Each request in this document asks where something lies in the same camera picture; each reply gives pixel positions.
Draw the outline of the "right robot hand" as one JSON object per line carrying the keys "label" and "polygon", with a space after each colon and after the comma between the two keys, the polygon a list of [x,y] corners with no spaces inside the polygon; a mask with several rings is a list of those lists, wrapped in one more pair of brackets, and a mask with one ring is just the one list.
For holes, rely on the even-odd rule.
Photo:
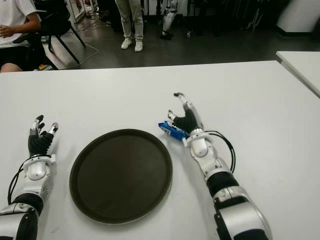
{"label": "right robot hand", "polygon": [[173,111],[168,111],[167,116],[174,125],[188,134],[193,131],[204,132],[204,125],[194,104],[182,92],[175,92],[173,96],[181,101],[184,110],[184,116],[177,116]]}

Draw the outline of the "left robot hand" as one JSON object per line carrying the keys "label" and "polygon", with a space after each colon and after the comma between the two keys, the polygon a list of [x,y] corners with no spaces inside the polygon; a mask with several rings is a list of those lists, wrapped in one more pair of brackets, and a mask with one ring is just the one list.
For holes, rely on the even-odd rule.
{"label": "left robot hand", "polygon": [[29,157],[37,155],[47,155],[48,150],[53,142],[54,136],[59,129],[59,124],[54,122],[48,131],[42,131],[45,123],[44,116],[39,115],[31,125],[28,136],[28,152]]}

